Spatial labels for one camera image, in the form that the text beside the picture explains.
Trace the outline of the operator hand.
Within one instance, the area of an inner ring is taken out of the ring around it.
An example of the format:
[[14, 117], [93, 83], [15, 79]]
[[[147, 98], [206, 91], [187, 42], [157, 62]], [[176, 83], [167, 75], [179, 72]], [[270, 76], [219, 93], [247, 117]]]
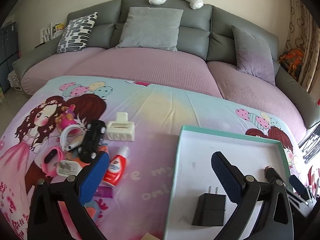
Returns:
[[141, 240], [159, 240], [159, 238], [153, 236], [152, 234], [150, 233], [146, 233], [142, 238]]

